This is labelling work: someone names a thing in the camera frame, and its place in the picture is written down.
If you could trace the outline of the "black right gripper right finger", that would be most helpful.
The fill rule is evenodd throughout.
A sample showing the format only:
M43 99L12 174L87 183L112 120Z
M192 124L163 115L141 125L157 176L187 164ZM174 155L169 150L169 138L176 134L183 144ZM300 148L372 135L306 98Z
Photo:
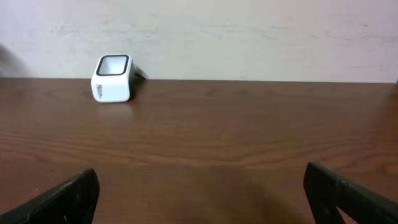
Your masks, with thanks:
M357 223L397 224L397 204L320 164L309 162L303 187L315 223L344 223L340 211Z

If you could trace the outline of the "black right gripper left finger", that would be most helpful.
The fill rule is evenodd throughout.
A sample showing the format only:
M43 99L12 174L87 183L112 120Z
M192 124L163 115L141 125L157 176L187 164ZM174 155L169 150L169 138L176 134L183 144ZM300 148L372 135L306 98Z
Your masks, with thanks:
M100 194L94 169L87 169L1 215L2 224L91 224Z

